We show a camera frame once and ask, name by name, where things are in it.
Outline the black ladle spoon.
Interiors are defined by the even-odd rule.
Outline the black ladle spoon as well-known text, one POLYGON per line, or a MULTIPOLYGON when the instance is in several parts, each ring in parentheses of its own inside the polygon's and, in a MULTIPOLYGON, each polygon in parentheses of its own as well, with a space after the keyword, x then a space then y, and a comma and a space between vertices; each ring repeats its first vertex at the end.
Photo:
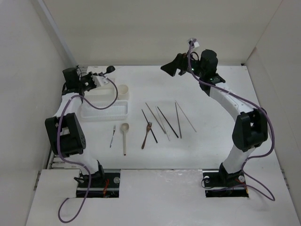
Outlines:
POLYGON ((106 71, 103 72, 103 75, 110 74, 110 73, 114 72, 115 70, 116 70, 116 68, 114 66, 110 65, 106 68, 106 71))

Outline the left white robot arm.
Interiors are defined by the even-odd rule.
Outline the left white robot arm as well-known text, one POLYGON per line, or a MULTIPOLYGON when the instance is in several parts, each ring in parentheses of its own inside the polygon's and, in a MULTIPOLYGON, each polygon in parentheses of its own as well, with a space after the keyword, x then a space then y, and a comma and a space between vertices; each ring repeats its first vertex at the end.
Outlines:
POLYGON ((81 185, 86 186, 90 181, 96 187, 102 186, 105 182, 103 167, 87 150, 86 138, 78 120, 80 107, 85 103, 82 99, 84 92, 96 88, 96 84, 91 73, 80 77, 75 67, 63 70, 63 76, 65 83, 59 109, 53 117, 45 120, 51 149, 68 164, 85 167, 75 178, 81 185))

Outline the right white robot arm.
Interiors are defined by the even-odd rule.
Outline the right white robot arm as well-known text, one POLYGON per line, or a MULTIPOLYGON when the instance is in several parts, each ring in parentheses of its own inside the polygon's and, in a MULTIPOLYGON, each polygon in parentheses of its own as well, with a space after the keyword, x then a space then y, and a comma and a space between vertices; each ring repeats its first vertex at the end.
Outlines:
POLYGON ((204 50, 200 59, 194 59, 187 53, 179 53, 176 58, 161 66, 161 70, 174 77, 193 73, 200 79, 200 88, 217 101, 235 121, 232 132, 233 147, 217 171, 203 172, 206 188, 231 187, 238 184, 243 176, 242 165, 247 157, 268 138, 268 123, 264 111, 244 103, 231 95, 225 80, 217 73, 217 54, 204 50))

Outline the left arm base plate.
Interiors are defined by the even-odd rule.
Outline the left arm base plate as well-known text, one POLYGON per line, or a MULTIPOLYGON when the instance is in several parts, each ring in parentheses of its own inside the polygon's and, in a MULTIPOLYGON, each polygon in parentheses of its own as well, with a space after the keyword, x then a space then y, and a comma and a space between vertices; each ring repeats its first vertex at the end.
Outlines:
MULTIPOLYGON (((92 174, 87 198, 118 198, 120 173, 119 169, 105 169, 103 176, 92 174)), ((74 180, 78 183, 76 197, 84 198, 88 186, 88 175, 80 173, 79 177, 75 177, 74 180)))

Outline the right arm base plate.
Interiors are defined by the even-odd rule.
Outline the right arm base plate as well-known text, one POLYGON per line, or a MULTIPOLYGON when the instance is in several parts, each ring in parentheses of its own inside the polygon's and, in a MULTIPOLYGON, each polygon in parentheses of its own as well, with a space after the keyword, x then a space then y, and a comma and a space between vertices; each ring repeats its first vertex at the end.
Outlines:
POLYGON ((202 173, 206 198, 249 197, 241 171, 227 174, 219 169, 204 169, 202 173))

